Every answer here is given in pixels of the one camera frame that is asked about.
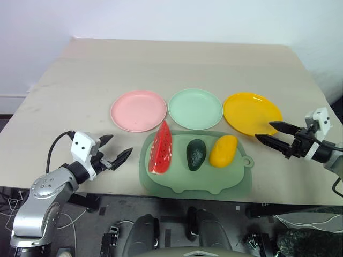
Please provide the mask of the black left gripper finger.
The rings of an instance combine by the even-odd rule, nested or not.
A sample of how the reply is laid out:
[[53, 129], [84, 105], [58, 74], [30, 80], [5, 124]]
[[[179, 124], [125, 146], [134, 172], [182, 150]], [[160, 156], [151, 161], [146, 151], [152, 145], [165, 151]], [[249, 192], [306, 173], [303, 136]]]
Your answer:
[[113, 138], [112, 134], [107, 134], [107, 135], [103, 135], [103, 136], [99, 137], [99, 140], [100, 140], [99, 148], [106, 145], [112, 138]]
[[120, 167], [131, 155], [133, 148], [128, 148], [124, 151], [122, 151], [117, 158], [111, 162], [111, 170], [116, 170], [118, 167]]

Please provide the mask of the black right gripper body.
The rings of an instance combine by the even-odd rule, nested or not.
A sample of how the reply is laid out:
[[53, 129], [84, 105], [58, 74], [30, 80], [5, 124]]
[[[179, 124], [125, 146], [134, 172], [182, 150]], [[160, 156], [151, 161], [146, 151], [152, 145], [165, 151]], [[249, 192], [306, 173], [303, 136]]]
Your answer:
[[294, 136], [294, 140], [293, 143], [284, 152], [285, 158], [290, 158], [292, 156], [295, 156], [297, 158], [305, 157], [315, 142], [313, 139], [313, 130], [303, 127], [292, 129], [289, 134]]

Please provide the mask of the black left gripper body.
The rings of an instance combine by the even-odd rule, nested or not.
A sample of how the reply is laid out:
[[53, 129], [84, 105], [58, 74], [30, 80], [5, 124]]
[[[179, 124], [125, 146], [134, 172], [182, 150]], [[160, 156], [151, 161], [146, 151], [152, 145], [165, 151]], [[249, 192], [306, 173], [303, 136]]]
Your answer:
[[98, 175], [105, 170], [111, 170], [113, 165], [105, 159], [102, 152], [97, 151], [97, 154], [91, 157], [91, 166]]

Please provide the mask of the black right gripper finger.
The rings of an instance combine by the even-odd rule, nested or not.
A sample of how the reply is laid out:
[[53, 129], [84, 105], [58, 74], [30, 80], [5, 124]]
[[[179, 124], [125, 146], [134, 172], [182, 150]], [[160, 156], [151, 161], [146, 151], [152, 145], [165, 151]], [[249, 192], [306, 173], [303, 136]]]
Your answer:
[[284, 134], [295, 135], [300, 130], [300, 127], [298, 126], [295, 126], [286, 122], [281, 122], [281, 121], [269, 122], [269, 124], [274, 129]]
[[264, 145], [273, 148], [283, 154], [291, 154], [291, 147], [288, 143], [267, 134], [255, 134], [255, 137]]

